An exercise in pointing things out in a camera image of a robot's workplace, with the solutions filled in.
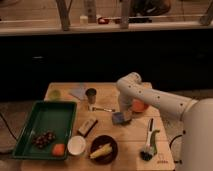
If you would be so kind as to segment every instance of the red object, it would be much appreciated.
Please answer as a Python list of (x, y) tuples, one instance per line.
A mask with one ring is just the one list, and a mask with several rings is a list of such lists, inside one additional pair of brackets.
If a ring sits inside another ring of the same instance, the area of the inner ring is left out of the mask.
[(53, 156), (63, 156), (65, 152), (65, 144), (55, 144), (52, 149)]
[(109, 19), (100, 17), (98, 18), (98, 24), (108, 24), (109, 23)]
[(138, 99), (133, 99), (132, 101), (132, 111), (136, 113), (144, 112), (149, 107), (148, 104), (145, 104), (143, 101)]

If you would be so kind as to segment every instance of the green plastic tray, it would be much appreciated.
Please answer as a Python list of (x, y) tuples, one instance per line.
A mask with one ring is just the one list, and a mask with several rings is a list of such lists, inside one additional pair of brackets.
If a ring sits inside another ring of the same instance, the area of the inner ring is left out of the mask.
[[(77, 104), (75, 102), (37, 101), (28, 115), (25, 126), (18, 138), (13, 158), (16, 159), (43, 159), (64, 160), (63, 156), (52, 156), (51, 150), (56, 143), (68, 143), (72, 134)], [(45, 131), (53, 131), (56, 139), (43, 149), (37, 148), (32, 139)]]

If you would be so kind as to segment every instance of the white bowl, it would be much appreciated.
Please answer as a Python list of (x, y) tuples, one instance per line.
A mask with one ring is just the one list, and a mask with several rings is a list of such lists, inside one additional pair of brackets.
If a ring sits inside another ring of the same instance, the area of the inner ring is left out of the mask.
[(73, 136), (70, 138), (67, 148), (71, 155), (81, 155), (86, 149), (86, 140), (79, 135)]

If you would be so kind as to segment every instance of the dark background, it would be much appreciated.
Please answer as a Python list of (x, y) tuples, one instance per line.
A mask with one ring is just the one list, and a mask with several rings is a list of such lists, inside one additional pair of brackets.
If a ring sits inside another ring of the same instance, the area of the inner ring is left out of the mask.
[(138, 72), (163, 91), (213, 88), (212, 29), (0, 37), (0, 100), (43, 99), (50, 82)]

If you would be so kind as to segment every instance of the yellow food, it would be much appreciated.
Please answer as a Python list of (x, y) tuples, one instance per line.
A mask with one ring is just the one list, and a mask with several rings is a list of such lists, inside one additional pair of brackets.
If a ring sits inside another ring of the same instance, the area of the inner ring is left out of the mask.
[(95, 159), (100, 156), (105, 156), (112, 152), (112, 147), (110, 146), (110, 143), (103, 145), (101, 148), (97, 149), (93, 153), (90, 154), (91, 159)]

